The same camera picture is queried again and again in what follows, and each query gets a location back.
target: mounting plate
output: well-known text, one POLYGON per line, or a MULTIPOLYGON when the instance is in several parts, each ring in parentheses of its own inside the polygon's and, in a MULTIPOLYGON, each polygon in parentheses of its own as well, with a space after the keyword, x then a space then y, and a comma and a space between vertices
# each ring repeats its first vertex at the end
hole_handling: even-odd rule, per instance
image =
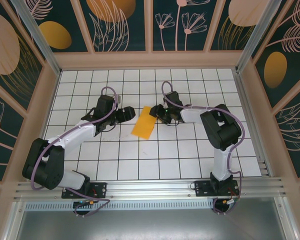
MULTIPOLYGON (((194 183, 194 190, 195 190, 195 196, 196 197, 218 197, 218 196, 231 196, 231 192, 228 190, 228 188, 224 190, 219 190, 216 192, 211 183, 210 180, 205 181, 195 181, 194 183)), ((229 186, 232 191, 239 195, 239 187, 238 182, 236 180, 232 180, 229 186)))
MULTIPOLYGON (((91 182, 90 191, 87 194, 87 196, 92 198, 97 198, 97 199, 104 199, 106 197, 106 192, 107 192, 106 182, 91 182)), ((61 198, 62 199, 84 199, 84 197, 81 197, 65 188, 62 190, 61 198)))

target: white grid mat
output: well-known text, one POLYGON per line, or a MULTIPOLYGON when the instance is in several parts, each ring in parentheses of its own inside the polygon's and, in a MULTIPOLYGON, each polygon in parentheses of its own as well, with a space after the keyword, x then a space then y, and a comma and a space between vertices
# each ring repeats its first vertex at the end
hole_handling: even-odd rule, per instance
POLYGON ((65 157, 66 169, 98 181, 208 178, 214 149, 203 125, 156 123, 149 140, 131 135, 144 106, 163 104, 163 81, 172 82, 184 105, 226 104, 243 121, 247 138, 233 152, 232 170, 241 170, 244 177, 261 176, 231 69, 63 71, 45 138, 72 128, 109 86, 121 95, 119 107, 132 106, 136 117, 82 143, 65 157))

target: yellow paper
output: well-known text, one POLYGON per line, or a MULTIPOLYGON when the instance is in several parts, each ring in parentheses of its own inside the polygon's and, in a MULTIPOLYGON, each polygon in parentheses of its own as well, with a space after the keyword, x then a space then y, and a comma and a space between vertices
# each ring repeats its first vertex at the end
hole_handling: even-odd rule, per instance
POLYGON ((145 106, 132 130, 133 135, 148 140, 155 127, 156 117, 149 115, 150 106, 145 106))

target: ventilation grille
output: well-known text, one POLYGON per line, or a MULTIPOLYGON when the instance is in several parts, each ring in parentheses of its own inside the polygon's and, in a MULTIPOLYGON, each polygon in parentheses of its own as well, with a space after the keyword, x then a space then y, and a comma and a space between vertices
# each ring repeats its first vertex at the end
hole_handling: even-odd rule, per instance
MULTIPOLYGON (((210 209, 211 199, 200 200, 143 200, 143 201, 111 201, 101 210, 176 210, 176 209, 210 209)), ((67 202, 28 202, 25 206, 26 212, 40 211, 73 211, 72 201, 67 202)), ((78 208, 78 211, 95 210, 103 202, 95 203, 93 206, 78 208)))

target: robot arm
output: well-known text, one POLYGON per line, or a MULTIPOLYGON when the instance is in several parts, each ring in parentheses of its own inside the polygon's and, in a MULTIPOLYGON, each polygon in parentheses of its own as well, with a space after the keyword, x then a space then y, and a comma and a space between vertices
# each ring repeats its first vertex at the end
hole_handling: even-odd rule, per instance
MULTIPOLYGON (((183 106, 176 91, 166 94, 166 97, 173 103, 183 106)), ((242 131, 237 122, 229 115, 219 110, 204 110, 197 108, 181 108, 163 99, 167 107, 163 105, 154 106, 150 115, 157 117, 161 122, 170 124, 172 119, 179 123, 202 124, 207 137, 214 147, 213 170, 210 174, 210 184, 216 194, 228 192, 228 187, 233 186, 235 181, 228 171, 227 162, 230 149, 238 142, 242 131)), ((224 104, 215 107, 229 112, 224 104)))
MULTIPOLYGON (((85 125, 71 131, 46 152, 44 157, 48 159, 40 161, 34 176, 34 181, 49 190, 56 187, 72 188, 74 190, 79 190, 79 192, 86 195, 90 189, 90 178, 76 171, 65 170, 65 155, 84 141, 100 134, 108 125, 114 126, 115 124, 129 121, 136 116, 134 108, 127 106, 125 108, 117 109, 101 122, 86 124, 106 116, 112 110, 113 104, 113 97, 101 95, 96 107, 92 108, 85 116, 83 116, 75 127, 82 126, 83 124, 85 125)), ((60 136, 61 135, 58 135, 47 140, 37 138, 33 141, 22 170, 23 177, 31 179, 34 166, 42 151, 60 136)))

